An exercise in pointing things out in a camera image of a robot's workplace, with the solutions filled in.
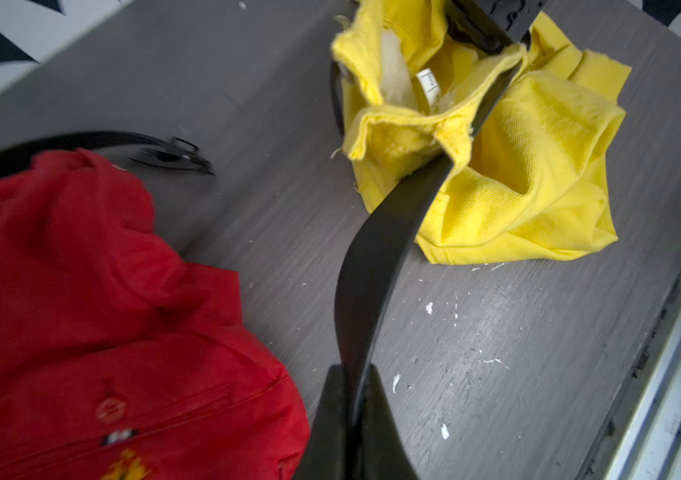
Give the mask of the red trousers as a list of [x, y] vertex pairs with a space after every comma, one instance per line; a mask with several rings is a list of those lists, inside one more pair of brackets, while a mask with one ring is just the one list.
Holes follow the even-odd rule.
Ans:
[[288, 479], [310, 436], [234, 271], [90, 151], [0, 179], [0, 479]]

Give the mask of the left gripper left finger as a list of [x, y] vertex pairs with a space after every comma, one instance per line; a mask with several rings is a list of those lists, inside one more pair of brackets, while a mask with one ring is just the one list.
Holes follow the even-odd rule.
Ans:
[[347, 388], [342, 365], [328, 370], [306, 451], [294, 472], [296, 480], [347, 478]]

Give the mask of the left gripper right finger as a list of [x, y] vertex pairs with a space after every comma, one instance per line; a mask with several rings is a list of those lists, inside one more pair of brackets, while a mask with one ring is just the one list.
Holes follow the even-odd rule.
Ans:
[[418, 479], [402, 444], [379, 370], [369, 369], [355, 459], [356, 479]]

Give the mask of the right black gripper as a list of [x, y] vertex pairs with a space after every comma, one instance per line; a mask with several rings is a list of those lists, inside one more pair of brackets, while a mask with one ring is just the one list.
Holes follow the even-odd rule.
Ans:
[[488, 55], [498, 55], [517, 43], [530, 47], [530, 30], [546, 4], [540, 0], [449, 0], [445, 5], [448, 34]]

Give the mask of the yellow trousers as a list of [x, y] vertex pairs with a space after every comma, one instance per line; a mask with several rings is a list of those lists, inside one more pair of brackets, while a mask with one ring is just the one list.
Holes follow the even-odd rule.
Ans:
[[618, 238], [606, 153], [630, 75], [546, 14], [500, 54], [450, 38], [442, 1], [364, 1], [332, 42], [344, 154], [374, 211], [440, 154], [453, 169], [417, 235], [434, 264], [568, 261]]

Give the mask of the black leather belt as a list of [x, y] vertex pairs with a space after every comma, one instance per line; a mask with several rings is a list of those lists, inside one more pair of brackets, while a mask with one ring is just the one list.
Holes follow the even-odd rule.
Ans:
[[0, 150], [0, 179], [30, 169], [32, 158], [42, 152], [77, 149], [102, 150], [112, 147], [140, 146], [134, 162], [182, 172], [212, 175], [214, 167], [200, 155], [200, 147], [188, 140], [168, 140], [128, 131], [81, 131], [38, 138]]

